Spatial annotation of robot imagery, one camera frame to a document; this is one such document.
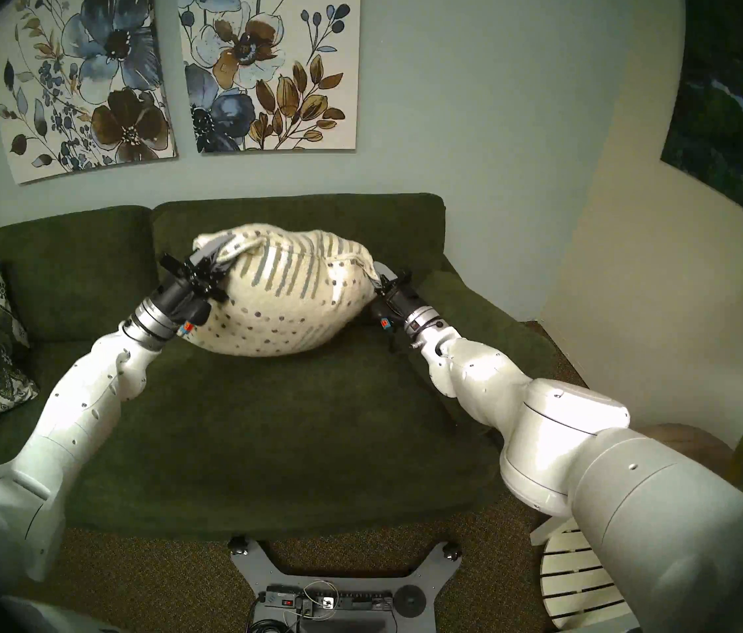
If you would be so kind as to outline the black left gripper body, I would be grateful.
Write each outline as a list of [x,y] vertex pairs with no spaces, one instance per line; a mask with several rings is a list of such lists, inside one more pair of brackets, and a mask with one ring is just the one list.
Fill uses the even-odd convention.
[[185,324],[204,325],[213,304],[229,298],[222,286],[229,261],[218,262],[214,256],[179,260],[164,252],[159,265],[166,275],[147,299],[149,337],[173,337]]

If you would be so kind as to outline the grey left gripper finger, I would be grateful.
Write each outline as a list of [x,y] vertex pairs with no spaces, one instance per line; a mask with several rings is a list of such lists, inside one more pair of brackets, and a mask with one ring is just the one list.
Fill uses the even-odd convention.
[[195,268],[229,269],[235,262],[235,237],[196,237]]

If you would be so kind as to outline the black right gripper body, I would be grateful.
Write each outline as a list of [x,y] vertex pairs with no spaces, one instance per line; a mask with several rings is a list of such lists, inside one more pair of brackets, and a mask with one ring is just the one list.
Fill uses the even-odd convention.
[[422,299],[413,286],[412,274],[393,274],[390,289],[375,289],[371,316],[385,332],[403,327],[409,316],[422,307]]

